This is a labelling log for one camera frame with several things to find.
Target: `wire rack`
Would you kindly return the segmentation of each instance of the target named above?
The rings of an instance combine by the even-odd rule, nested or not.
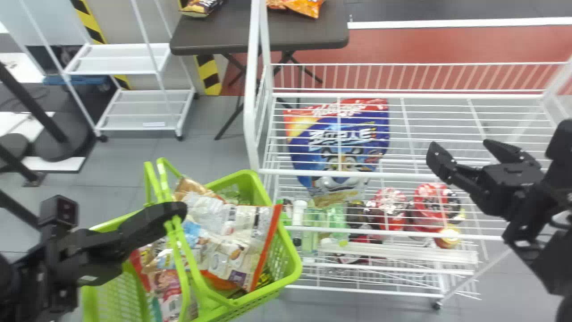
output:
[[[519,146],[544,168],[549,166],[545,149],[555,126],[570,117],[572,58],[452,64],[273,64],[264,2],[252,3],[244,135],[251,167],[261,175],[275,202],[311,198],[299,176],[359,178],[354,181],[365,183],[360,196],[363,203],[384,188],[401,191],[409,202],[420,184],[439,182],[425,161],[433,141],[468,166],[497,163],[483,146],[485,139]],[[261,68],[257,67],[259,48]],[[346,99],[378,99],[374,105],[380,113],[353,116],[348,111],[363,102],[347,103]],[[314,116],[327,111],[335,115],[331,119],[337,116],[337,121],[330,123],[327,134],[322,134],[322,129],[312,133],[327,138],[327,143],[317,140],[312,148],[294,152],[291,148],[300,143],[292,143],[287,129],[292,130],[292,125],[305,129],[305,125],[320,122],[318,117],[304,119],[292,113],[308,107],[316,107]],[[387,146],[380,158],[358,162],[358,158],[340,155],[343,139],[356,135],[344,128],[352,117],[367,119],[364,121],[370,124],[387,123],[369,130],[377,134],[369,139],[382,143],[382,150]],[[352,141],[345,143],[345,147],[360,147],[352,146]],[[337,157],[326,158],[321,149],[332,146],[338,148],[330,149],[329,154]],[[363,150],[351,153],[366,156]],[[308,158],[298,158],[300,154]],[[432,297],[438,299],[436,307],[454,294],[478,298],[476,278],[508,254],[489,258],[486,249],[486,241],[502,240],[506,223],[482,214],[464,191],[454,186],[450,189],[464,211],[464,220],[454,225],[461,242],[453,249],[437,247],[448,237],[437,228],[450,222],[417,221],[415,208],[405,213],[406,221],[399,230],[391,230],[387,224],[385,228],[381,224],[352,228],[356,227],[348,216],[355,213],[352,205],[344,208],[346,228],[332,227],[327,220],[305,221],[301,226],[286,220],[293,234],[351,234],[344,248],[320,244],[314,253],[301,251],[304,273],[290,287]],[[446,205],[435,206],[442,209]],[[373,221],[387,223],[389,219]],[[360,236],[359,240],[352,240],[352,235]]]
[[[566,62],[273,64],[276,92],[542,93]],[[323,81],[309,76],[319,76]],[[568,86],[560,92],[572,95]]]
[[[422,243],[412,245],[410,241],[395,244],[420,248]],[[476,244],[463,242],[461,248],[476,254]],[[344,258],[354,264],[340,264],[339,256],[320,252],[308,261],[305,259],[302,277],[293,288],[320,288],[336,292],[359,292],[394,294],[441,298],[450,285],[474,273],[477,263],[428,261],[417,258],[391,258],[373,256],[352,256]],[[476,283],[469,283],[457,294],[477,298]]]
[[[327,105],[327,108],[338,112],[357,105],[340,104],[339,101],[340,99],[335,97],[304,99],[303,102],[291,102],[288,105],[292,108]],[[379,117],[367,118],[370,121],[387,120],[389,124],[388,131],[376,131],[379,135],[389,135],[389,146],[387,153],[380,160],[379,171],[372,174],[373,176],[416,174],[432,178],[433,174],[425,164],[425,154],[432,141],[439,142],[455,156],[458,162],[469,166],[484,166],[491,161],[494,162],[482,145],[484,139],[518,145],[534,155],[543,166],[549,164],[543,154],[553,134],[555,121],[540,99],[395,98],[388,99],[387,104],[383,105],[388,107],[387,115],[380,113]],[[289,148],[293,145],[289,144],[289,137],[284,128],[287,124],[300,124],[303,122],[301,121],[303,116],[300,116],[300,120],[288,121],[284,117],[284,112],[290,109],[277,101],[273,103],[272,110],[263,168],[278,170],[292,163]],[[337,124],[347,125],[341,120]],[[328,134],[335,138],[343,138],[346,133],[347,131],[338,131],[335,135]],[[328,168],[344,168],[348,165],[340,162],[334,164],[327,160],[319,163]]]

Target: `snack package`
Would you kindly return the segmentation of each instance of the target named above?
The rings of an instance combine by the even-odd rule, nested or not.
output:
[[[435,232],[445,227],[447,222],[459,223],[464,220],[457,194],[443,183],[421,184],[415,190],[413,202],[415,223]]]
[[[194,192],[184,201],[187,218],[194,218],[201,227],[192,249],[199,269],[234,282],[247,292],[254,290],[281,205],[237,206]]]
[[[147,292],[151,291],[151,284],[149,282],[149,276],[144,272],[144,267],[153,259],[154,247],[154,244],[148,244],[143,247],[139,247],[129,255],[129,261],[133,265],[133,268],[135,268],[135,271]]]
[[[318,19],[320,16],[320,7],[324,0],[285,0],[284,5],[289,9]]]
[[[266,285],[269,285],[271,283],[274,283],[274,278],[272,277],[272,274],[270,273],[270,268],[268,268],[268,264],[265,264],[264,268],[262,269],[262,272],[260,273],[260,277],[258,278],[258,282],[256,283],[255,289],[261,289],[261,288],[263,288]],[[237,299],[237,298],[239,298],[245,294],[246,294],[245,290],[239,289],[235,293],[232,293],[230,296],[228,296],[228,298],[229,299]]]
[[[224,2],[225,0],[189,0],[187,5],[179,11],[191,17],[205,18],[222,6]]]
[[[182,291],[176,270],[162,270],[149,275],[151,287],[159,298],[163,322],[178,321],[182,309]],[[196,319],[198,316],[198,304],[191,294],[190,304],[187,309],[185,321]]]
[[[385,99],[346,99],[284,111],[296,170],[373,172],[389,146]],[[363,200],[367,178],[298,176],[316,207]]]
[[[173,193],[173,198],[175,199],[175,201],[183,201],[183,199],[191,192],[211,198],[221,199],[211,189],[208,189],[204,187],[202,184],[185,176],[179,179],[177,187],[175,188]]]
[[[288,8],[284,5],[284,1],[285,0],[266,0],[266,7],[275,10],[286,10]]]
[[[185,234],[186,242],[189,244],[190,248],[193,248],[199,241],[201,226],[188,220],[183,221],[181,226]],[[182,250],[180,250],[180,254],[182,255],[185,269],[189,270],[189,263],[187,262]],[[141,272],[143,274],[149,274],[165,269],[175,269],[174,252],[171,248],[165,248],[157,253],[154,258],[144,265]]]
[[[151,260],[154,259],[155,257],[157,257],[157,255],[159,255],[159,253],[161,253],[163,250],[169,248],[169,242],[167,237],[162,237],[157,239],[154,243],[153,243],[153,257],[151,257]]]
[[[399,190],[385,187],[376,192],[367,203],[369,213],[381,230],[402,230],[405,224],[407,197]],[[386,235],[372,235],[371,238],[384,240]]]

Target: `basket handle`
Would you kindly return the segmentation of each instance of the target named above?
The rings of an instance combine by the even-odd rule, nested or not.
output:
[[[189,287],[189,279],[185,273],[185,265],[182,263],[181,254],[178,251],[177,247],[177,237],[175,231],[173,229],[173,224],[171,221],[166,221],[163,226],[167,230],[167,236],[169,238],[169,243],[171,249],[173,249],[174,259],[175,259],[175,267],[177,269],[177,275],[179,278],[179,285],[181,287],[182,293],[182,304],[181,304],[181,312],[179,313],[178,322],[185,322],[185,317],[187,316],[188,308],[190,305],[190,287]],[[200,296],[197,296],[197,301],[199,301],[199,305],[203,305],[202,299]]]
[[[149,161],[144,163],[145,167],[145,204],[144,207],[149,207],[155,205],[156,203],[165,202],[164,194],[160,189],[159,181],[157,180],[157,175],[155,174],[155,170],[153,168],[153,164]],[[155,193],[155,198],[157,201],[154,201],[151,197],[151,188]]]
[[[173,167],[173,165],[167,161],[166,158],[158,158],[157,171],[159,171],[159,181],[161,183],[163,199],[165,201],[173,201],[173,195],[171,194],[171,189],[169,188],[169,177],[167,170],[169,170],[177,179],[181,179],[183,177],[183,174],[175,169],[175,167]]]
[[[201,294],[203,296],[207,296],[210,299],[216,301],[217,303],[224,305],[228,308],[232,308],[232,307],[236,307],[238,305],[238,301],[234,300],[234,299],[227,299],[226,297],[222,296],[221,294],[218,294],[217,292],[213,291],[209,286],[207,286],[205,280],[204,280],[204,276],[202,276],[200,270],[198,269],[198,265],[197,262],[194,259],[194,255],[193,252],[191,251],[189,244],[186,242],[185,240],[185,234],[183,232],[182,226],[181,226],[181,218],[179,218],[178,216],[173,217],[173,220],[171,220],[173,226],[174,226],[174,232],[175,235],[177,237],[177,239],[180,241],[180,245],[181,248],[183,250],[183,252],[185,253],[186,256],[186,260],[189,263],[189,268],[190,268],[190,275],[193,278],[193,281],[196,285],[196,290],[197,290],[197,297],[199,297],[198,295]]]

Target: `white metal shelf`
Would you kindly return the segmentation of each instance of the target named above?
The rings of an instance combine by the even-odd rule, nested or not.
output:
[[[289,101],[288,104],[304,108],[333,101],[338,101],[338,98],[304,98],[301,103]],[[343,108],[338,104],[332,105],[338,109]],[[448,149],[459,163],[469,166],[484,166],[491,161],[495,162],[483,146],[483,139],[515,144],[535,156],[543,166],[549,164],[544,157],[544,150],[553,134],[554,121],[548,115],[543,102],[538,99],[393,98],[388,99],[387,106],[388,116],[380,113],[378,119],[388,119],[389,130],[378,133],[389,134],[389,146],[387,153],[380,159],[378,170],[369,173],[329,171],[332,176],[395,178],[403,175],[410,178],[434,178],[425,164],[425,154],[432,141],[439,142]],[[272,107],[264,162],[259,172],[312,175],[312,171],[299,171],[291,167],[291,154],[288,149],[291,145],[284,130],[289,123],[283,114],[287,109],[276,101]],[[342,132],[345,131],[338,132],[341,134],[338,135],[339,138],[344,137]],[[345,165],[339,162],[328,163],[326,160],[320,163],[337,168]]]
[[[434,244],[421,247],[422,244],[410,245],[411,250],[417,250],[418,255],[436,250]],[[472,242],[462,242],[460,252],[477,254],[477,245]],[[472,276],[478,267],[478,262],[448,262],[410,258],[379,257],[379,256],[348,256],[359,260],[355,264],[340,264],[338,257],[332,253],[318,252],[311,260],[304,259],[302,276],[289,288],[320,289],[335,292],[359,292],[374,294],[393,294],[401,296],[420,296],[442,298],[459,280]],[[478,298],[476,283],[469,283],[457,291],[457,294]]]
[[[180,128],[189,112],[194,89],[118,90],[96,125],[98,131],[167,130]]]
[[[493,139],[523,148],[547,167],[549,160],[544,153],[554,129],[560,120],[571,116],[565,102],[572,96],[572,58],[548,62],[273,64],[267,11],[262,0],[252,2],[248,47],[244,135],[251,168],[261,175],[275,202],[281,198],[310,199],[297,176],[364,178],[368,183],[362,201],[369,201],[384,187],[400,190],[411,200],[420,184],[439,182],[425,162],[428,146],[433,141],[449,150],[459,163],[469,166],[497,163],[482,144],[484,139]],[[257,66],[259,48],[261,68]],[[306,71],[317,77],[310,77]],[[256,79],[260,72],[258,84]],[[340,155],[313,161],[325,166],[325,171],[295,168],[285,125],[288,121],[297,125],[300,122],[286,119],[285,110],[330,104],[332,111],[340,115],[342,108],[338,102],[343,99],[387,99],[388,115],[368,115],[372,121],[388,121],[388,129],[376,129],[378,133],[389,135],[387,152],[379,159],[377,169],[357,171],[356,167],[343,167],[360,163],[350,163]],[[332,139],[334,150],[336,143],[339,147],[343,138],[352,137],[344,133],[342,118],[347,117],[338,117],[328,130],[327,138]],[[315,120],[310,118],[306,122],[312,125]],[[311,149],[308,149],[311,152],[298,151],[308,156],[317,154]],[[310,158],[298,160],[298,163],[310,163],[307,161]],[[301,254],[303,275],[289,287],[432,297],[439,299],[435,307],[440,307],[454,294],[478,298],[475,278],[508,254],[504,252],[489,259],[485,241],[502,240],[506,223],[483,215],[464,191],[451,188],[460,199],[466,219],[457,225],[461,243],[449,253],[442,250],[445,258],[435,257],[439,254],[431,252],[436,247],[434,238],[446,235],[426,232],[427,229],[417,231],[415,228],[420,225],[414,221],[405,223],[413,231],[330,228],[326,221],[306,221],[305,226],[287,226],[287,229],[302,231],[303,235],[338,232],[376,239],[383,235],[383,245],[350,243],[338,249],[325,249],[321,245],[315,256],[307,254],[305,249]],[[329,251],[364,256],[365,260],[341,264],[328,255]],[[482,265],[475,261],[458,262],[460,253],[457,251],[478,253]]]
[[[286,164],[283,165],[283,170],[289,170],[292,166],[287,166]],[[298,178],[294,175],[277,175],[273,176],[273,178],[267,178],[266,180],[269,185],[267,185],[267,189],[272,191],[274,201],[276,202],[278,199],[282,198],[289,198],[289,199],[304,199],[309,200],[310,196],[308,194],[307,189],[302,186]],[[427,181],[422,179],[383,179],[383,178],[372,178],[365,190],[363,202],[367,202],[371,200],[378,189],[382,189],[384,187],[391,187],[399,190],[405,194],[408,201],[413,200],[415,195],[415,189],[422,183],[426,182],[438,182],[438,179],[434,176],[433,180]],[[493,241],[500,241],[502,231],[504,231],[506,227],[506,222],[502,218],[494,218],[488,217],[483,215],[480,210],[474,205],[471,199],[468,197],[467,193],[461,189],[456,189],[455,187],[451,187],[452,190],[457,193],[458,198],[460,199],[460,205],[464,209],[464,213],[466,219],[458,224],[455,225],[460,230],[460,238],[467,239],[467,240],[475,240],[475,239],[482,239],[482,240],[493,240]],[[406,219],[414,219],[414,216],[405,217]],[[333,228],[323,228],[329,226],[329,222],[315,222],[313,227],[305,227],[305,226],[287,226],[287,229],[290,230],[319,230],[319,231],[346,231],[349,233],[359,233],[359,234],[376,234],[376,235],[386,235],[386,236],[393,236],[393,237],[425,237],[427,239],[432,239],[435,237],[442,237],[443,234],[439,233],[429,233],[423,231],[389,231],[389,230],[362,230],[362,229],[347,229],[347,230],[340,230],[340,229],[333,229]],[[404,227],[427,227],[422,225],[416,225],[414,223],[407,223],[404,224]]]
[[[149,44],[158,71],[165,68],[169,44]],[[69,75],[156,74],[147,44],[84,44],[64,69]]]

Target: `yellow and black striped pole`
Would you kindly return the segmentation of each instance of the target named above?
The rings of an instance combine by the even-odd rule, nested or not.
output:
[[[198,75],[205,85],[205,94],[213,96],[220,95],[223,85],[220,82],[215,56],[211,54],[196,55],[194,60],[197,63]]]
[[[95,44],[107,44],[104,34],[101,31],[99,24],[93,17],[92,11],[85,0],[70,0],[73,7],[76,9],[76,13],[79,16],[81,23],[84,25],[85,29],[88,31],[89,37],[93,40]],[[119,85],[124,89],[131,89],[127,77],[125,75],[113,75],[117,80]]]

